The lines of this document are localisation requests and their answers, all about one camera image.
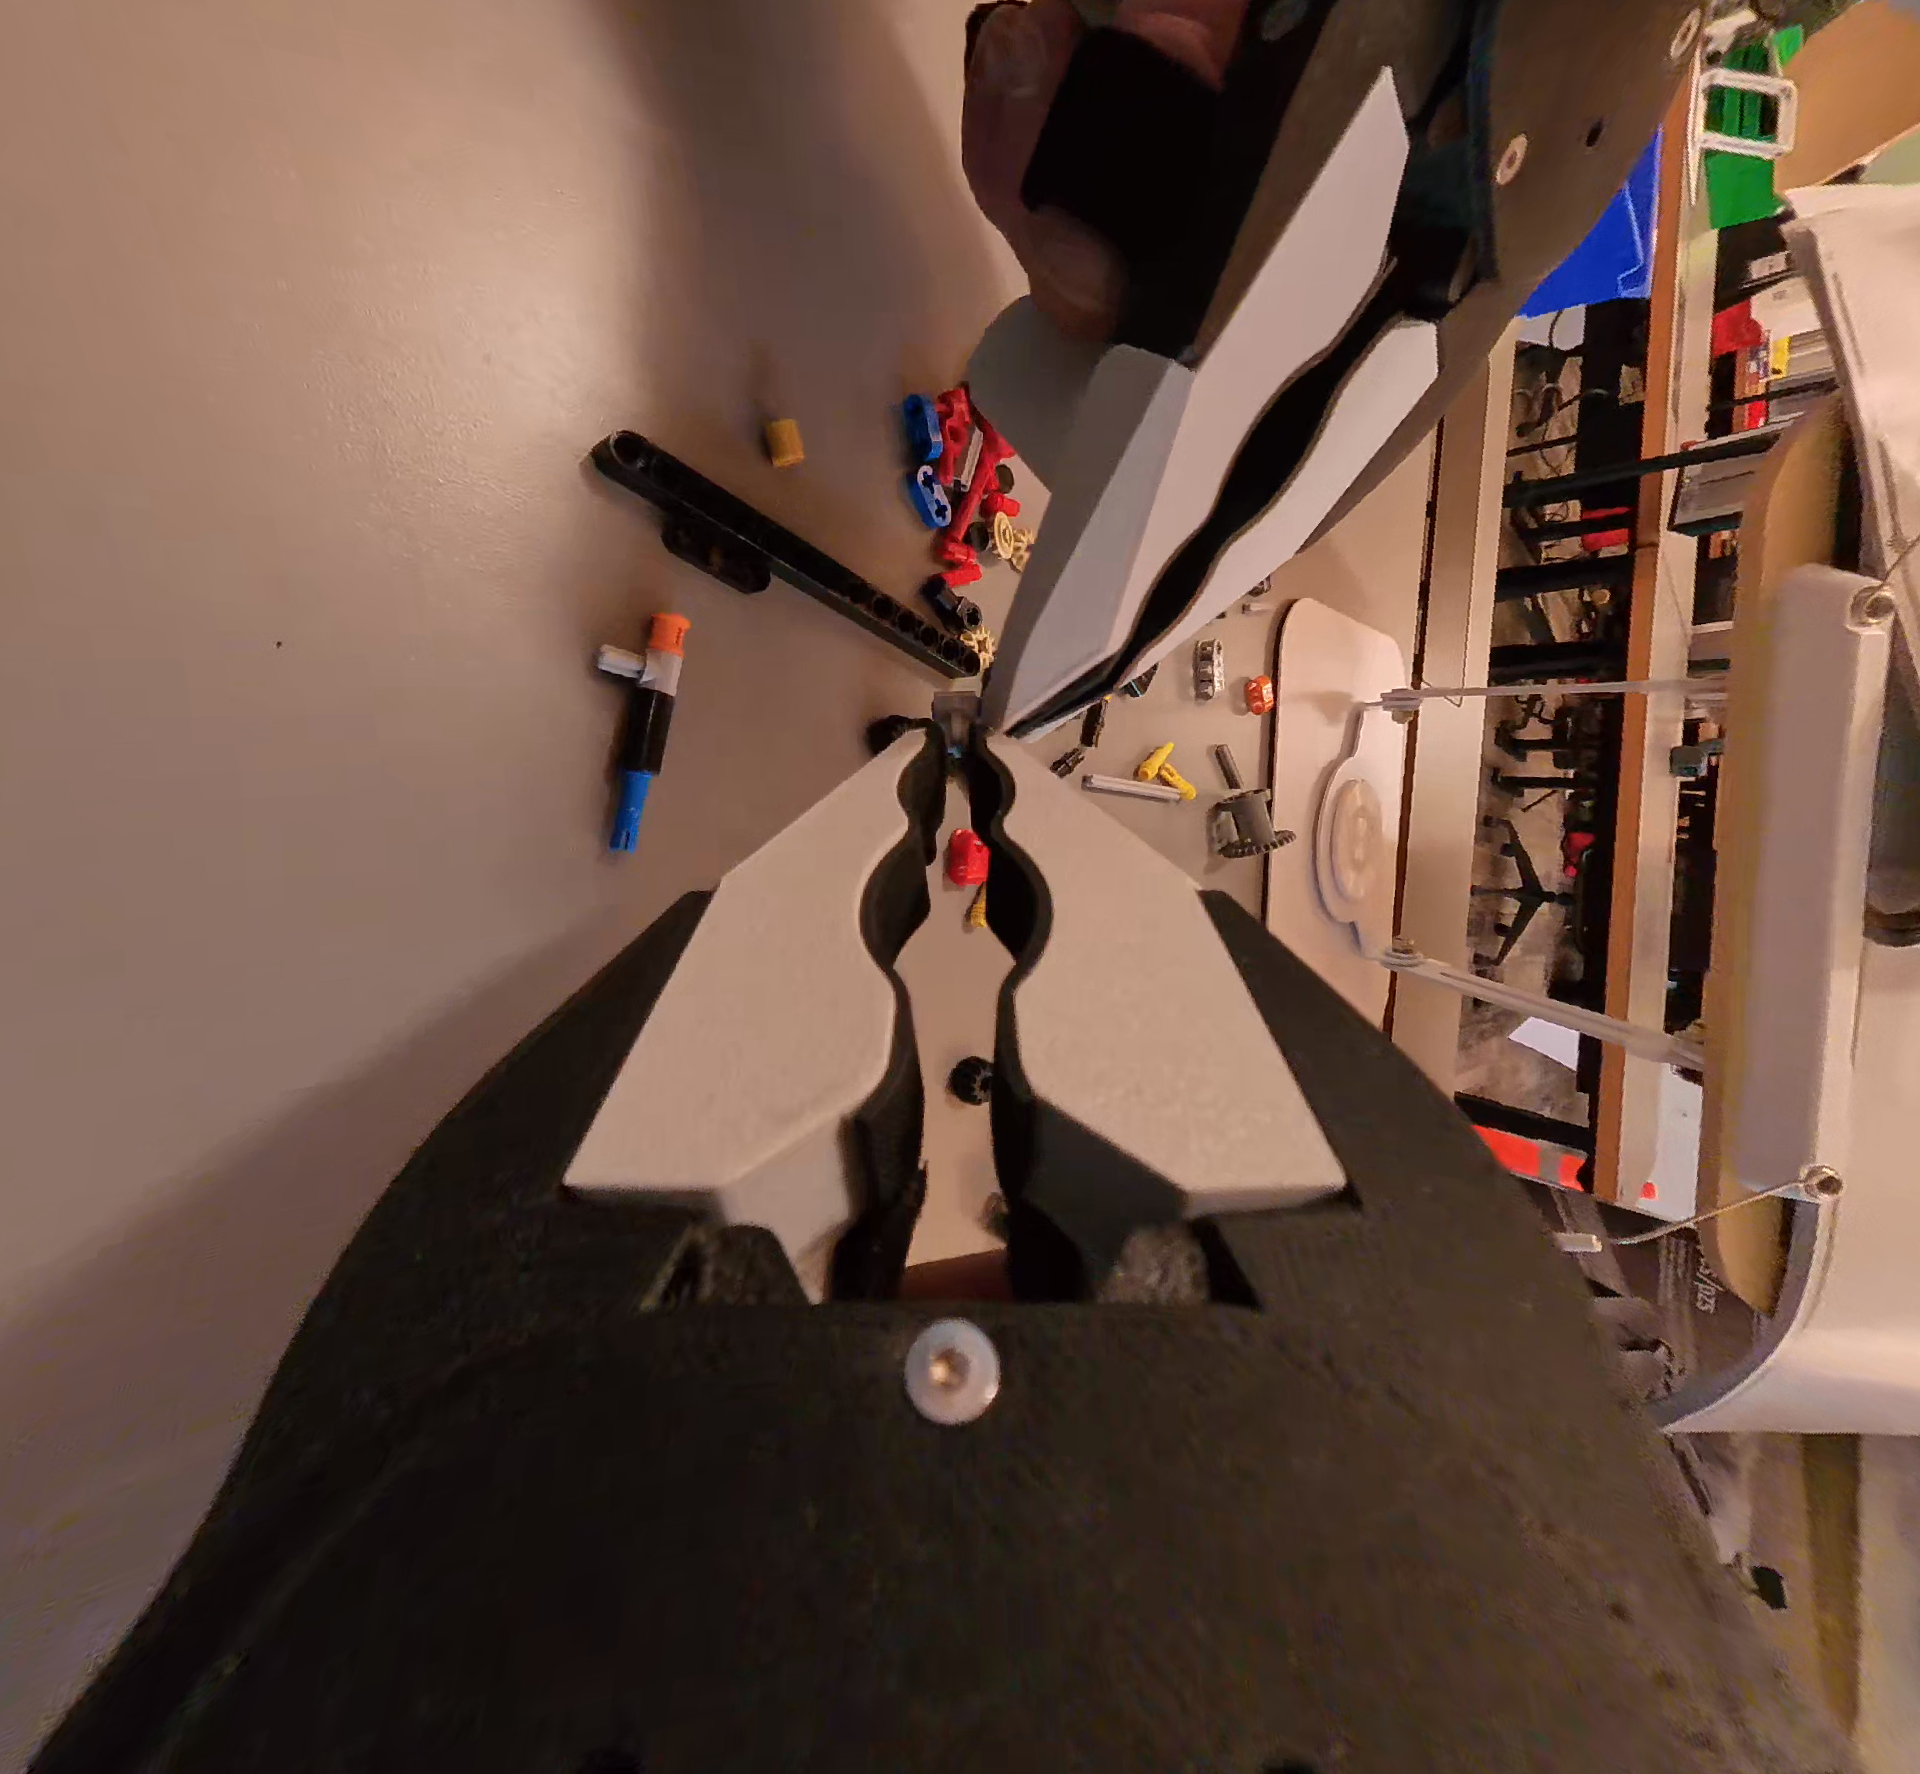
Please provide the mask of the orange grey lego T connector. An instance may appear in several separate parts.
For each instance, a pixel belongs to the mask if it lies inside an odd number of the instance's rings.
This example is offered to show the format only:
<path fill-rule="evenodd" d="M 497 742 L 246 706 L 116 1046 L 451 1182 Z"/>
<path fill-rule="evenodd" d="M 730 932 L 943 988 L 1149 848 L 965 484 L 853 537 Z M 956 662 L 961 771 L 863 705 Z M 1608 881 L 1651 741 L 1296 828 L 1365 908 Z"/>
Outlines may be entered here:
<path fill-rule="evenodd" d="M 683 682 L 690 627 L 685 614 L 655 613 L 646 622 L 643 650 L 604 642 L 595 655 L 595 668 L 611 681 L 675 700 Z"/>

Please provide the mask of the short black lego beam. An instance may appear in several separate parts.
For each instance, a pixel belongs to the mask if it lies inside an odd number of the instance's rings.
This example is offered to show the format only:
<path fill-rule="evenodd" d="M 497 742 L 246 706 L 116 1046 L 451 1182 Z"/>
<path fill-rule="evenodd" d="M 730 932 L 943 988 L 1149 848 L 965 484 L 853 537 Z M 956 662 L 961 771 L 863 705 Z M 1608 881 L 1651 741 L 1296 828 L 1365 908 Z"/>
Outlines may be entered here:
<path fill-rule="evenodd" d="M 742 596 L 762 596 L 774 585 L 770 561 L 752 540 L 708 526 L 699 517 L 668 514 L 660 530 L 666 553 Z"/>

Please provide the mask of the black metal frame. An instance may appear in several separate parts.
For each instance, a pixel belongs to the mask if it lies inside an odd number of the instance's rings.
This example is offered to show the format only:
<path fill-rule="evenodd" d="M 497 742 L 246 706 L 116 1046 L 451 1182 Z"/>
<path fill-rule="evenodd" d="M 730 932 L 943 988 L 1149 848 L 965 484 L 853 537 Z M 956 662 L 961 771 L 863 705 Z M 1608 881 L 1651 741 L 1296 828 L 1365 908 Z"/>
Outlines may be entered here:
<path fill-rule="evenodd" d="M 1517 353 L 1503 462 L 1491 682 L 1531 688 L 1627 678 L 1645 542 L 1680 574 L 1691 668 L 1728 665 L 1744 510 L 1785 431 L 1764 340 L 1708 329 L 1693 379 L 1656 340 L 1655 305 L 1610 301 L 1549 318 Z"/>

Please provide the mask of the grey lego differential gear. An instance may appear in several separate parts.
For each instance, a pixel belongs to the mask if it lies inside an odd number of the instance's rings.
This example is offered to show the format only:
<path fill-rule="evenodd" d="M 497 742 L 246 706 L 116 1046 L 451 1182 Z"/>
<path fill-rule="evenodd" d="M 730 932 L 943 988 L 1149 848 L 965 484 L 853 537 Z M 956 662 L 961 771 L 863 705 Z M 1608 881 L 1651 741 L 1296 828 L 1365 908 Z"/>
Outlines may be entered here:
<path fill-rule="evenodd" d="M 1223 794 L 1209 814 L 1213 851 L 1223 860 L 1249 860 L 1290 848 L 1296 833 L 1276 825 L 1274 792 L 1246 783 L 1236 754 L 1225 742 L 1213 746 L 1213 764 L 1223 781 Z"/>

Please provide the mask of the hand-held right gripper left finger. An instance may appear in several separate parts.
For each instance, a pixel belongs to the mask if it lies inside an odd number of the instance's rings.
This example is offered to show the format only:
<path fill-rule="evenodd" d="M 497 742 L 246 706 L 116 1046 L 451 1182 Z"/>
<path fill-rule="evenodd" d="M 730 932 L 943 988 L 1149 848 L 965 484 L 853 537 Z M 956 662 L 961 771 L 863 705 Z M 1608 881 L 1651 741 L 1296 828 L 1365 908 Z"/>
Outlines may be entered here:
<path fill-rule="evenodd" d="M 910 725 L 702 908 L 565 1174 L 780 1241 L 813 1298 L 889 1298 L 926 1202 L 901 952 L 932 912 L 948 746 Z"/>

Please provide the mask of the round clear disc mount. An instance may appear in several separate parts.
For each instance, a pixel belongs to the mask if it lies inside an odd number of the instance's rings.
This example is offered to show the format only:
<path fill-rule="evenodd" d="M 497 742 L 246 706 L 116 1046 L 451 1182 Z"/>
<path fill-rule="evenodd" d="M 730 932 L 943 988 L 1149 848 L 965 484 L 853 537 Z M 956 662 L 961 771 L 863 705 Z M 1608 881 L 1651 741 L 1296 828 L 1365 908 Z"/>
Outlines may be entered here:
<path fill-rule="evenodd" d="M 1395 940 L 1404 750 L 1404 730 L 1397 725 L 1363 726 L 1328 772 L 1314 808 L 1314 896 L 1363 957 L 1381 957 Z"/>

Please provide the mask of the green plastic crate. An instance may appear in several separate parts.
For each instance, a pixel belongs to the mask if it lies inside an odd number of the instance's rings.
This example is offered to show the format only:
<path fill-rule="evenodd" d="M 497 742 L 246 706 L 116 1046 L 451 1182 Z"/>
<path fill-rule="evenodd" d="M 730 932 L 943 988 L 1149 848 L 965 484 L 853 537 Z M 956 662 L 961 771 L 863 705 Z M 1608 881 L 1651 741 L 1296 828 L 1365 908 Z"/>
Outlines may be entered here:
<path fill-rule="evenodd" d="M 1788 66 L 1807 47 L 1802 25 L 1735 47 L 1701 78 L 1698 166 L 1715 231 L 1778 217 L 1777 165 L 1794 147 L 1799 95 Z"/>

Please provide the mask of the clear acrylic post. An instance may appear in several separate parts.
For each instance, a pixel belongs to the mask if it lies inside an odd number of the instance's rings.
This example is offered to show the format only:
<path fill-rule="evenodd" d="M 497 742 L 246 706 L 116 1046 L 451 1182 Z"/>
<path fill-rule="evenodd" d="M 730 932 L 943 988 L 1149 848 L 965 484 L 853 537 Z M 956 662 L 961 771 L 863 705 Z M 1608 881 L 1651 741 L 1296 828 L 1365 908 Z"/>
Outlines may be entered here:
<path fill-rule="evenodd" d="M 1374 960 L 1378 967 L 1398 979 L 1421 980 L 1428 987 L 1459 994 L 1491 1008 L 1498 1008 L 1500 1013 L 1519 1019 L 1551 1023 L 1558 1029 L 1571 1030 L 1581 1038 L 1615 1046 L 1638 1060 L 1696 1077 L 1702 1077 L 1708 1067 L 1708 1052 L 1698 1033 L 1676 1037 L 1638 1020 L 1619 1019 L 1607 1013 L 1576 1007 L 1573 1003 L 1555 1000 L 1549 994 L 1519 991 L 1491 977 L 1475 975 L 1470 971 L 1440 963 L 1407 945 L 1404 940 L 1391 942 L 1386 949 L 1374 955 Z"/>
<path fill-rule="evenodd" d="M 1560 699 L 1679 699 L 1683 702 L 1723 702 L 1731 691 L 1731 674 L 1708 676 L 1668 676 L 1629 682 L 1569 682 L 1569 681 L 1533 681 L 1498 684 L 1453 684 L 1453 686 L 1391 686 L 1381 696 L 1365 700 L 1358 706 L 1386 713 L 1397 725 L 1410 725 L 1428 706 L 1448 705 L 1465 706 L 1469 702 L 1511 702 L 1531 700 L 1534 696 Z"/>

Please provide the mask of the red tool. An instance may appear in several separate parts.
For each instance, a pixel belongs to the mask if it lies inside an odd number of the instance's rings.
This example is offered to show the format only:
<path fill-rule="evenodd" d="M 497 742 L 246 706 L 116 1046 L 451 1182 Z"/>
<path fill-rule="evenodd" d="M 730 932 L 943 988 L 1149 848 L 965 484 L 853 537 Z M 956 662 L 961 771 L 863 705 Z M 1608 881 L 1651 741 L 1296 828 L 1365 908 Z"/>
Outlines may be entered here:
<path fill-rule="evenodd" d="M 1500 1167 L 1524 1182 L 1573 1192 L 1592 1189 L 1592 1157 L 1569 1144 L 1483 1121 L 1476 1121 L 1475 1130 Z"/>

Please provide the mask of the long black lego beam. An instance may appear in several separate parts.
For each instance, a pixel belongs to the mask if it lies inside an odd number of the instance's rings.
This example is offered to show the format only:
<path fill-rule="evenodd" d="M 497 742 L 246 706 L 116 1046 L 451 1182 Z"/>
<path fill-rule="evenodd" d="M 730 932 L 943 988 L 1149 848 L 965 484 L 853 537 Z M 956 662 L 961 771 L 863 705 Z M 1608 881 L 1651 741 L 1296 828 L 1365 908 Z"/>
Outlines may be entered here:
<path fill-rule="evenodd" d="M 773 565 L 773 587 L 798 592 L 945 681 L 983 678 L 963 674 L 961 646 L 943 636 L 931 614 L 868 582 L 823 546 L 751 507 L 651 439 L 633 431 L 609 434 L 592 447 L 588 462 L 600 478 L 652 507 L 659 533 L 668 514 L 697 517 L 713 529 L 733 533 L 755 542 Z"/>

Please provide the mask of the blue plastic bin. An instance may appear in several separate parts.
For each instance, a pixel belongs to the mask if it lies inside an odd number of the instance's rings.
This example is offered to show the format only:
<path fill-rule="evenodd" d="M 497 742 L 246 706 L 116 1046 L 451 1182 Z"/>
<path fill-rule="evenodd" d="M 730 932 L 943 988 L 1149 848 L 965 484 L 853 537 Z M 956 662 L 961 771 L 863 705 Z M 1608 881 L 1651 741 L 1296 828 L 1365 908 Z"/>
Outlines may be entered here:
<path fill-rule="evenodd" d="M 1521 321 L 1652 297 L 1664 147 L 1666 132 L 1656 130 L 1596 225 L 1524 301 Z"/>

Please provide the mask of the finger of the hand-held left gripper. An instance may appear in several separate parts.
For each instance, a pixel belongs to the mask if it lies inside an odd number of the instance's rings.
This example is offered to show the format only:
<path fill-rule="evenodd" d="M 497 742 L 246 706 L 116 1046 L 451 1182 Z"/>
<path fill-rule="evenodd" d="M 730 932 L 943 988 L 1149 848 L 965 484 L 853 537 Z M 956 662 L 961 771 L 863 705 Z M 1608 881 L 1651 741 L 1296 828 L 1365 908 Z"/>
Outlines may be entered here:
<path fill-rule="evenodd" d="M 1258 421 L 1378 283 L 1407 163 L 1385 66 L 1194 360 L 1067 336 L 1032 299 L 990 322 L 968 363 L 972 406 L 1039 481 L 1046 508 L 983 694 L 988 726 L 1043 730 L 1126 653 Z"/>
<path fill-rule="evenodd" d="M 1437 329 L 1388 327 L 1309 426 L 1309 391 L 1327 373 L 1327 365 L 1309 371 L 1254 425 L 1213 512 L 1150 587 L 1126 639 L 1054 682 L 1035 706 L 1035 730 L 1062 725 L 1133 681 L 1351 514 L 1432 425 Z"/>

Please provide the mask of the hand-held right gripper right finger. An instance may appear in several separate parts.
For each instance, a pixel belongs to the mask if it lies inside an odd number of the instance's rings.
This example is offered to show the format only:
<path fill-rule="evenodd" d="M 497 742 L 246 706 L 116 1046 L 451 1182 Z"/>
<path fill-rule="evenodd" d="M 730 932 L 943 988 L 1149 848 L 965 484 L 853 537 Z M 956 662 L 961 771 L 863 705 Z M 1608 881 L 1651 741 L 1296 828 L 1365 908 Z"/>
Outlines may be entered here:
<path fill-rule="evenodd" d="M 1346 1170 L 1202 886 L 1056 778 L 976 735 L 995 1004 L 990 1129 L 1023 1303 L 1094 1301 L 1141 1235 L 1319 1209 Z"/>

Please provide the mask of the white curved panel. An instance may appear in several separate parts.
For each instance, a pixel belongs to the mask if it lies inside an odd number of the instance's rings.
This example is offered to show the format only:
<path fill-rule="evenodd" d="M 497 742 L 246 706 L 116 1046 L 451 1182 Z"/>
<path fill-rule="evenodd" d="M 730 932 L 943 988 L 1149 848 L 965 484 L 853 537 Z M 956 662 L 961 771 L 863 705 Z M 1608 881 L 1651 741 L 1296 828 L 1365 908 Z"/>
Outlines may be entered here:
<path fill-rule="evenodd" d="M 1917 185 L 1785 238 L 1836 388 L 1741 502 L 1691 1235 L 1755 1333 L 1655 1410 L 1917 1437 Z"/>

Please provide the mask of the white base board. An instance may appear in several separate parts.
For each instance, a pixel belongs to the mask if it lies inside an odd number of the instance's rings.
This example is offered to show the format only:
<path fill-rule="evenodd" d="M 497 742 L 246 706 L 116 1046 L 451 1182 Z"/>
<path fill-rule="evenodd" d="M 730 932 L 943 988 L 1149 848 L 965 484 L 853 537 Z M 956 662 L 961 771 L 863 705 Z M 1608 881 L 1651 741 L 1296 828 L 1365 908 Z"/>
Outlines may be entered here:
<path fill-rule="evenodd" d="M 1378 631 L 1311 599 L 1293 601 L 1276 632 L 1276 706 L 1271 716 L 1271 808 L 1274 825 L 1296 840 L 1269 859 L 1267 929 L 1357 1013 L 1381 1025 L 1391 973 L 1365 957 L 1345 929 L 1322 912 L 1314 890 L 1313 835 L 1332 767 L 1351 752 L 1358 730 L 1397 725 L 1363 709 L 1402 688 L 1409 668 L 1400 646 Z"/>

